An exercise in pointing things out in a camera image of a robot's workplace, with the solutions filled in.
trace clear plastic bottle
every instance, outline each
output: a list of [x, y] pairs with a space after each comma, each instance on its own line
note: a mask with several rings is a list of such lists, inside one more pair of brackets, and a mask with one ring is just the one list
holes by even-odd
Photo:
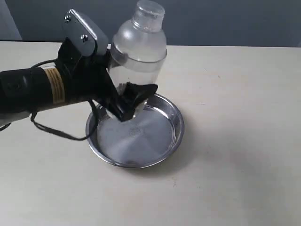
[[141, 0], [132, 19], [124, 22], [114, 35], [109, 74], [120, 94], [128, 81], [138, 85], [155, 83], [167, 55], [162, 30], [164, 13], [158, 3]]

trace white table surface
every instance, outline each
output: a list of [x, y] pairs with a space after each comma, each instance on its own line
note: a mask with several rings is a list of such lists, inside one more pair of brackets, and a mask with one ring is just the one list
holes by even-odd
[[[0, 42], [0, 71], [59, 43]], [[301, 49], [168, 47], [158, 93], [181, 110], [180, 148], [147, 169], [99, 159], [87, 141], [29, 119], [0, 133], [0, 225], [296, 226], [301, 222]], [[84, 135], [87, 103], [37, 120]]]

